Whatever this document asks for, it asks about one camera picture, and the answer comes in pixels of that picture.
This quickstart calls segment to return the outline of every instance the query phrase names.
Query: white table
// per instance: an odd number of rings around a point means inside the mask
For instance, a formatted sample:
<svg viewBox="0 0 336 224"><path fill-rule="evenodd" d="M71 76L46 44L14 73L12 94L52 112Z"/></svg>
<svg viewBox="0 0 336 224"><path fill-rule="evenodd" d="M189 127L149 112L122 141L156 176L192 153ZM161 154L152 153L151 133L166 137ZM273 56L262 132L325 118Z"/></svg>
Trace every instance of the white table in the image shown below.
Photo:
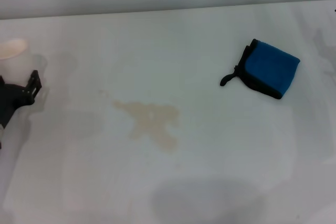
<svg viewBox="0 0 336 224"><path fill-rule="evenodd" d="M44 82L5 131L0 223L335 223L335 8L0 21ZM301 59L282 100L219 86L253 38Z"/></svg>

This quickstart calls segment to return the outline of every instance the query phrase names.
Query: black strap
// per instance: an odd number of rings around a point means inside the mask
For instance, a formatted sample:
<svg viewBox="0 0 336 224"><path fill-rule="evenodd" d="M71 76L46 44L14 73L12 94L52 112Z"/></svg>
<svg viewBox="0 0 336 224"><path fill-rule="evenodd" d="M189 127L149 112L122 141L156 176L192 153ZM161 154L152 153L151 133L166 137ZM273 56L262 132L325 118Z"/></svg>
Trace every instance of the black strap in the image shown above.
<svg viewBox="0 0 336 224"><path fill-rule="evenodd" d="M219 85L224 86L228 81L231 81L236 76L238 76L238 66L235 66L235 71L232 74L224 76Z"/></svg>

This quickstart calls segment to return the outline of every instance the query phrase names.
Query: white cup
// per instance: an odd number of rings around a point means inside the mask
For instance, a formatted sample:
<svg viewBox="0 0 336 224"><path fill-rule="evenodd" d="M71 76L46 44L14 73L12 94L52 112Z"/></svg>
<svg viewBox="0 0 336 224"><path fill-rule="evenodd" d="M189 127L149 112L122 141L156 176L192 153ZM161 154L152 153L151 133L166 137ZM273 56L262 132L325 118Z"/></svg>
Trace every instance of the white cup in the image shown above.
<svg viewBox="0 0 336 224"><path fill-rule="evenodd" d="M5 83L25 87L34 70L34 59L28 42L12 39L0 44L0 75Z"/></svg>

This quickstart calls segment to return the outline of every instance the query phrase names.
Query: black bracket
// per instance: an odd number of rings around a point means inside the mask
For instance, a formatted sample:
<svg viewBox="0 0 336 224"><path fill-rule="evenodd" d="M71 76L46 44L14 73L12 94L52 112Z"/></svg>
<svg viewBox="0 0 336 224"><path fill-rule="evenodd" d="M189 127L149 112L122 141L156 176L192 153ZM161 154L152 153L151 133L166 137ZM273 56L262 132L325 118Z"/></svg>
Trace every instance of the black bracket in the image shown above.
<svg viewBox="0 0 336 224"><path fill-rule="evenodd" d="M41 80L37 70L31 73L26 87L6 84L2 76L0 76L0 137L14 112L22 106L32 105L41 88Z"/></svg>

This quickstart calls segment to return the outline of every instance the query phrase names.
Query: microfiber cloth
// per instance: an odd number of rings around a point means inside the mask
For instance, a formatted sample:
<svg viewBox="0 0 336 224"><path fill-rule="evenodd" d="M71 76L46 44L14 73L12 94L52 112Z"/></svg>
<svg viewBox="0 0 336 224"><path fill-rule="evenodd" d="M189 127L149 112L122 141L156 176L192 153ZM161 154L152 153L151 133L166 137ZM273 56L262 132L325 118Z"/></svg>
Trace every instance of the microfiber cloth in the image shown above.
<svg viewBox="0 0 336 224"><path fill-rule="evenodd" d="M234 73L225 76L220 85L239 77L247 87L281 99L292 83L299 62L298 58L254 39L246 46Z"/></svg>

